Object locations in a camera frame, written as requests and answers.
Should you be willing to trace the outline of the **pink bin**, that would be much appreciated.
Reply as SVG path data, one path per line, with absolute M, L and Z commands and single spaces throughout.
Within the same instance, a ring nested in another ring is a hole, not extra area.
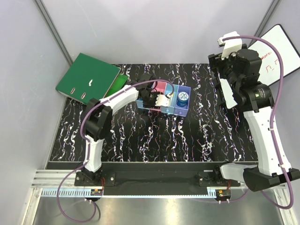
M 151 87 L 152 88 L 151 92 L 162 92 L 164 94 L 166 85 L 167 85 L 166 82 L 155 82 Z M 158 106 L 152 107 L 152 108 L 150 108 L 150 110 L 160 112 L 161 107 L 158 107 Z

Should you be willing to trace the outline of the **blue cleaning gel jar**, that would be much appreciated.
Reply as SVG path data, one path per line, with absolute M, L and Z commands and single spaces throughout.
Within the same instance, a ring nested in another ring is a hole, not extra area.
M 177 106 L 185 107 L 189 101 L 189 94 L 187 92 L 179 92 L 177 96 Z

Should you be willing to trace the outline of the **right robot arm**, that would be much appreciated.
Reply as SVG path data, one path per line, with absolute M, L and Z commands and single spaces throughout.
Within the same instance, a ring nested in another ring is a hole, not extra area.
M 229 180 L 245 183 L 253 192 L 265 190 L 288 180 L 298 180 L 300 171 L 292 168 L 278 137 L 275 126 L 270 126 L 274 99 L 268 85 L 258 78 L 262 59 L 258 52 L 242 48 L 227 58 L 221 54 L 208 56 L 209 67 L 217 77 L 223 107 L 237 107 L 247 120 L 258 156 L 257 165 L 224 163 L 213 173 L 214 183 L 223 186 Z M 279 150 L 271 133 L 274 132 Z

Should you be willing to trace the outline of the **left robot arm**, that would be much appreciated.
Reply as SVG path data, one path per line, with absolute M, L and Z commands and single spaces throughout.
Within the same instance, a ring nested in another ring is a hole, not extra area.
M 84 111 L 80 135 L 86 143 L 85 159 L 81 172 L 92 186 L 101 181 L 102 146 L 112 128 L 113 115 L 122 107 L 142 99 L 155 103 L 157 94 L 152 94 L 158 80 L 150 74 L 144 74 L 138 81 L 125 84 L 116 93 L 97 100 L 92 98 Z

